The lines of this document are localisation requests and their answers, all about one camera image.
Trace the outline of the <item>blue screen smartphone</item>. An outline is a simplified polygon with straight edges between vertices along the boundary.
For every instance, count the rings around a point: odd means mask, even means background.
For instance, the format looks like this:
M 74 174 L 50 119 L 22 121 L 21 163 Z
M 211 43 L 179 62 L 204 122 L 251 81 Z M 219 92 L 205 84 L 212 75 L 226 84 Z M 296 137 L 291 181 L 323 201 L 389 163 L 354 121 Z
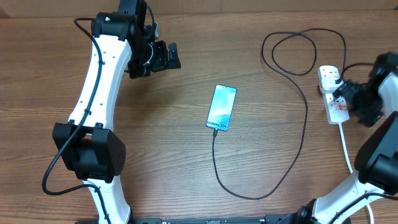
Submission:
M 206 119 L 206 127 L 227 131 L 233 112 L 237 90 L 230 86 L 216 85 Z

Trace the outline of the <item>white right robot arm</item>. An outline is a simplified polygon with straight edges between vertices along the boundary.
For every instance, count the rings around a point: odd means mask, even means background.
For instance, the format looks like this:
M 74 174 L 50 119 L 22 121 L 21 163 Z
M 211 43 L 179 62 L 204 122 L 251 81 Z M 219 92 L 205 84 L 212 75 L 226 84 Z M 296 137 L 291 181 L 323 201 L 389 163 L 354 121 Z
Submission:
M 386 120 L 359 149 L 347 179 L 281 223 L 350 223 L 350 216 L 371 202 L 397 199 L 397 54 L 380 54 L 372 67 L 366 83 L 345 80 L 342 73 L 334 75 L 326 66 L 319 68 L 328 116 L 350 105 L 366 127 L 381 116 Z

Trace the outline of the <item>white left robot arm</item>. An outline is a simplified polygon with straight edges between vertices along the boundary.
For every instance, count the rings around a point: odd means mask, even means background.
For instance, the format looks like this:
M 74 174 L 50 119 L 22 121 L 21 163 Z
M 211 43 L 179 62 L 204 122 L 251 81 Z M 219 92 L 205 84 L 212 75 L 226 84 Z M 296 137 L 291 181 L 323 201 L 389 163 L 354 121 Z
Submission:
M 78 102 L 64 124 L 57 123 L 52 137 L 56 160 L 91 192 L 98 223 L 132 223 L 121 172 L 126 147 L 114 133 L 114 109 L 124 74 L 130 78 L 181 67 L 176 44 L 159 38 L 156 22 L 145 1 L 121 1 L 118 10 L 90 19 L 91 60 Z

